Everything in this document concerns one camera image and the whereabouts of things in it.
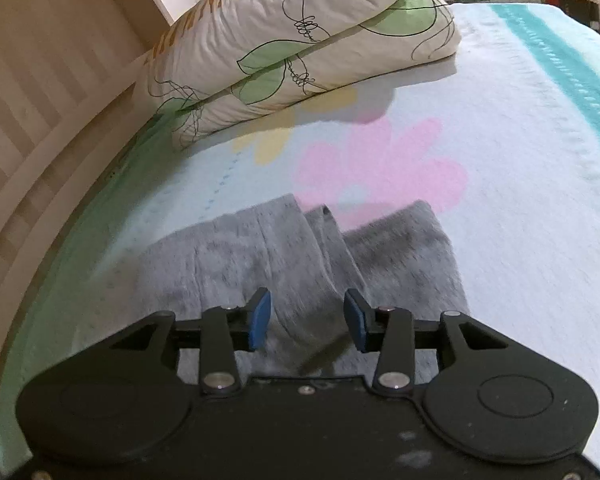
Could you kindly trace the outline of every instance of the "wall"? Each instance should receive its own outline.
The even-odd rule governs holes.
[[[145,50],[114,0],[0,0],[0,350],[63,223],[148,118],[127,91]]]

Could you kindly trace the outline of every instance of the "cloth fold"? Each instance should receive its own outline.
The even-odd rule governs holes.
[[[193,319],[218,305],[242,305],[259,286],[272,293],[266,347],[238,352],[250,374],[350,375],[369,379],[377,354],[353,347],[342,313],[347,288],[372,306],[410,309],[417,319],[467,312],[451,244],[429,205],[416,202],[342,233],[325,206],[302,213],[292,195],[183,229],[141,257],[135,298],[122,323],[156,310]],[[419,351],[416,381],[437,373]],[[182,352],[178,374],[197,380],[197,351]]]

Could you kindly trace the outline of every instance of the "gray cloth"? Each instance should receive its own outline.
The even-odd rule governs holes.
[[[342,313],[347,288],[372,306],[410,309],[417,319],[467,312],[451,244],[429,205],[416,202],[358,230],[340,232],[327,207],[303,214],[292,195],[183,229],[141,257],[135,319],[173,310],[193,319],[218,305],[243,305],[260,286],[272,293],[266,347],[238,352],[240,374],[372,376],[377,354],[353,347]],[[416,380],[437,372],[419,351]],[[178,374],[196,382],[198,351]]]

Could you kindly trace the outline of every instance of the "teal stripe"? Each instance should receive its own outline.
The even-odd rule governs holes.
[[[546,74],[580,110],[600,138],[600,76],[573,47],[527,6],[492,4],[510,30],[523,41]],[[573,33],[581,33],[573,27]]]

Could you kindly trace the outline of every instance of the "bed sheet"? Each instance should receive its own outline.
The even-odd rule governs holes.
[[[600,400],[600,37],[550,6],[453,6],[456,56],[369,79],[176,153],[149,128],[69,232],[6,357],[0,466],[34,374],[115,327],[139,254],[292,192],[354,228],[427,200],[472,315],[581,374]],[[600,419],[586,449],[600,466]]]

